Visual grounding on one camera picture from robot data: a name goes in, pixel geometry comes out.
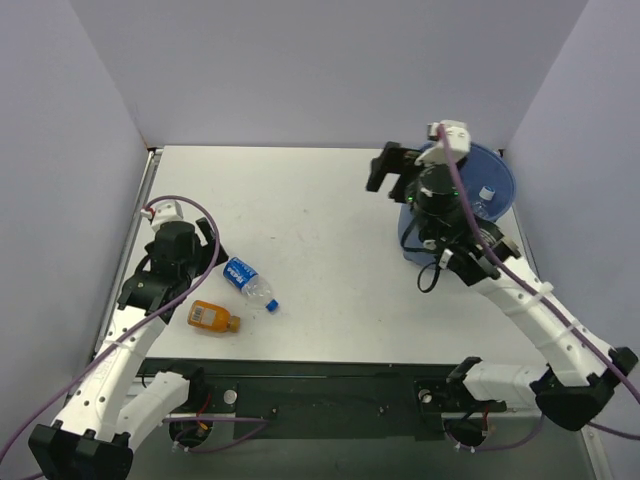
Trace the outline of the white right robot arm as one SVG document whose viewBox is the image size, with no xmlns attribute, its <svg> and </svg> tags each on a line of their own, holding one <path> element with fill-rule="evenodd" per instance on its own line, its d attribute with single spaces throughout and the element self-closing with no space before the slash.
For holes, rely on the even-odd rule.
<svg viewBox="0 0 640 480">
<path fill-rule="evenodd" d="M 412 253 L 427 255 L 436 275 L 450 271 L 493 303 L 546 361 L 537 368 L 468 357 L 436 395 L 444 407 L 536 408 L 569 431 L 597 417 L 636 367 L 637 355 L 591 333 L 494 222 L 466 214 L 447 164 L 389 142 L 370 163 L 367 191 L 378 191 L 389 174 L 398 177 L 390 199 L 405 205 L 411 216 L 403 234 L 416 234 L 421 243 Z"/>
</svg>

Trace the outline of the small Pepsi bottle blue cap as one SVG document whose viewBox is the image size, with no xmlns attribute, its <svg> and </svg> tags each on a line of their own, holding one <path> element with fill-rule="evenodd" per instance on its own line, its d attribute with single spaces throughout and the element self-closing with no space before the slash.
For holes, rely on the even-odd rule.
<svg viewBox="0 0 640 480">
<path fill-rule="evenodd" d="M 232 257 L 227 261 L 223 276 L 250 303 L 269 313 L 274 313 L 279 308 L 269 282 L 240 258 Z"/>
</svg>

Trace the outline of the clear bottle white cap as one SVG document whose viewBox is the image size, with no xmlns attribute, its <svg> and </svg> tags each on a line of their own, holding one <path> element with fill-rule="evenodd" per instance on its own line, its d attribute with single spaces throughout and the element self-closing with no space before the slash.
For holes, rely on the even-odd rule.
<svg viewBox="0 0 640 480">
<path fill-rule="evenodd" d="M 483 186 L 471 207 L 477 217 L 488 219 L 490 217 L 489 205 L 495 195 L 495 190 L 490 186 Z"/>
</svg>

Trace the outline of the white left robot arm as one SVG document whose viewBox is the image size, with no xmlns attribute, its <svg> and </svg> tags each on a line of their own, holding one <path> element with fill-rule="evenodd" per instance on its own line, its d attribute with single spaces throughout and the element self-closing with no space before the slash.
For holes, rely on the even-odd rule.
<svg viewBox="0 0 640 480">
<path fill-rule="evenodd" d="M 176 308 L 213 267 L 227 260 L 218 232 L 202 217 L 154 217 L 153 240 L 123 283 L 97 356 L 66 388 L 70 399 L 28 446 L 47 479 L 124 479 L 142 441 L 176 409 L 192 412 L 208 396 L 202 368 L 178 362 L 125 400 L 151 346 Z"/>
</svg>

